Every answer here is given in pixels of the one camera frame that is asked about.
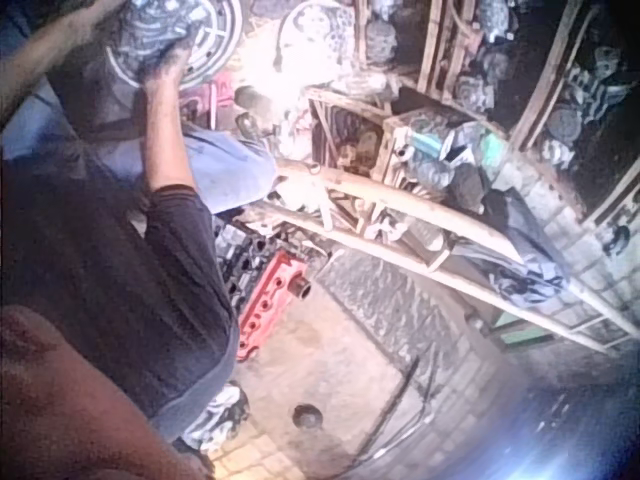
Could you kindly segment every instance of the hand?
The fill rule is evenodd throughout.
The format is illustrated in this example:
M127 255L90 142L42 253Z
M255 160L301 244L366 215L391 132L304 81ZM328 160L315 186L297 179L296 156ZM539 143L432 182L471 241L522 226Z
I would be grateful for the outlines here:
M199 26L192 25L185 38L170 45L160 55L159 60L147 67L144 80L144 89L147 94L160 88L169 88L178 92L198 30Z
M96 32L97 26L113 15L127 0L80 0L79 7L65 19L78 35L78 44L87 43Z

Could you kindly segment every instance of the blue cloth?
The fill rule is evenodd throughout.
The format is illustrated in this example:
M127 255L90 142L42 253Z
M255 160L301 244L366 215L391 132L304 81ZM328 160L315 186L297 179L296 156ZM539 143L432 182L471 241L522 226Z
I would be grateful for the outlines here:
M7 7L0 22L0 55L7 58L26 43L30 30L15 3ZM269 193L276 167L261 146L195 126L185 125L183 130L198 194L212 213L246 205ZM69 124L46 78L2 132L6 161L29 162L34 168L51 172L59 170L61 161L68 157L98 162L131 187L142 175L143 141L84 142Z

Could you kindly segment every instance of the concrete floor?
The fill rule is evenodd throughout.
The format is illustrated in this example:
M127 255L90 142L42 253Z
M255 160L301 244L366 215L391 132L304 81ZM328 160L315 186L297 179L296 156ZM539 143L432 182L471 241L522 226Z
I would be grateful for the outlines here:
M524 387L464 314L447 289L348 252L314 282L305 301L289 306L258 356L238 365L235 379L249 397L251 418L214 456L217 478L320 479L344 472L397 396L406 358L422 355L369 455L420 411L429 371L425 351L433 345L441 355L428 397L431 421L383 459L343 478L423 480L455 461ZM294 408L307 403L322 411L322 430L294 426Z
M253 423L309 478L338 474L350 464L402 382L319 285L289 307L258 356L239 365L235 377L249 396ZM415 389L407 399L403 408L417 410ZM305 403L322 411L320 431L293 425L294 408Z

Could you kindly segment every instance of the person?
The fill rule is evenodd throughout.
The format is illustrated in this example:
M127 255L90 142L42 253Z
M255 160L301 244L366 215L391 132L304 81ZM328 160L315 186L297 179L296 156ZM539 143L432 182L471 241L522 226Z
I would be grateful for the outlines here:
M149 206L144 237L134 229L130 185L75 136L43 77L122 4L88 2L28 39L18 10L3 17L3 478L194 478L166 442L234 365L211 211L265 195L273 161L227 141L208 158L218 167L194 167L204 150L194 162L178 103L191 35L144 83Z

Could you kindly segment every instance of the wooden plank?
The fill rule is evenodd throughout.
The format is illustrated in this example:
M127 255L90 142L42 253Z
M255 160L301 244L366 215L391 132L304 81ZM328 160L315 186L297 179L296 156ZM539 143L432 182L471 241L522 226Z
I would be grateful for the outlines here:
M321 88L310 87L305 89L305 95L310 100L319 100L328 103L334 107L344 108L350 112L360 115L367 120L382 125L385 119L390 115L383 109L369 105L360 100L354 100L336 92L330 92Z
M427 85L427 95L432 98L442 99L442 92L438 90L437 83L440 77L440 70L442 69L442 59L447 47L447 42L451 36L451 30L453 28L453 16L451 15L450 4L446 3L442 8L444 16L441 16L440 35L438 37L438 49L433 62L433 72L429 77L429 84Z
M538 80L538 84L529 99L529 103L520 121L512 130L511 143L516 150L520 150L523 146L525 137L531 131L533 123L536 121L536 118L538 118L540 111L544 107L545 100L549 97L551 88L556 82L558 66L569 42L569 33L583 3L584 0L569 0L564 9L553 45L547 56L547 62L540 75L540 80Z
M589 13L587 13L587 16L582 22L582 26L580 27L580 31L578 32L578 36L576 37L575 43L573 44L573 49L571 50L571 53L569 54L569 58L567 58L567 61L565 63L565 67L562 72L562 75L560 76L560 78L558 78L558 82L556 83L556 86L553 90L551 98L549 99L548 102L546 102L546 106L544 108L544 111L542 112L542 115L536 121L535 126L533 128L533 132L531 133L531 135L529 136L529 139L525 143L525 150L528 150L533 146L534 142L536 141L536 138L538 138L538 135L540 135L542 128L547 123L547 119L549 118L549 115L551 115L551 112L553 111L553 107L555 106L556 101L558 100L558 97L562 92L562 87L564 87L564 82L567 78L567 74L569 73L569 70L571 70L573 62L576 59L576 55L578 54L580 45L582 45L584 36L587 33L587 28L589 28L589 24L598 15L598 13L600 13L601 10L602 10L601 5L595 5L591 7L591 10L589 10Z
M522 259L507 237L484 223L404 190L393 188L379 182L335 168L316 165L310 173L308 165L293 160L276 159L278 174L293 180L315 182L330 190L377 202L429 222L458 236L496 251L505 257L522 263Z
M367 20L369 5L367 0L356 0L356 55L360 68L367 66Z
M543 337L532 338L531 340L524 340L522 342L505 345L505 353L524 353L537 348L546 347L552 343L557 342L558 339L553 335L544 335Z
M394 177L393 167L398 161L394 152L396 150L396 146L405 141L404 137L407 135L407 130L407 127L392 129L385 128L382 142L380 143L380 149L378 150L376 164L370 172L371 180L381 182L385 185L390 185L392 183ZM357 232L359 234L363 234L371 223L377 219L382 208L378 207L376 202L365 203L366 213L361 221L358 222Z
M457 15L453 9L455 9L455 5L451 0L449 0L451 5L451 15ZM462 3L462 14L460 15L460 21L462 22L471 22L473 20L473 13L475 12L476 2L475 0L463 0ZM448 103L453 99L453 90L456 85L456 81L458 80L458 75L462 71L462 63L464 62L464 57L467 51L467 42L470 40L467 37L467 32L462 30L459 26L456 26L456 39L454 41L453 46L453 54L451 55L451 59L449 61L449 68L447 69L447 76L444 81L444 86L442 88L442 100L445 103Z
M333 161L338 164L338 149L336 148L336 142L333 140L333 135L331 135L331 129L329 128L329 124L327 123L327 112L325 111L324 105L320 103L318 100L312 100L313 106L316 107L316 112L318 113L318 119L320 120L320 125L322 126L322 130L324 131L324 136L327 137L327 144L329 145L329 150L331 150L331 156L333 157Z
M429 19L427 23L427 38L422 55L422 67L418 77L416 90L420 93L427 93L429 78L433 72L433 58L436 53L438 34L440 33L440 15L442 13L442 0L431 0L429 7Z
M521 332L522 330L526 330L527 328L531 328L531 322L518 319L513 322L507 323L506 325L500 325L499 327L492 328L489 332L489 335L492 337L499 337L500 335L504 335L505 333Z

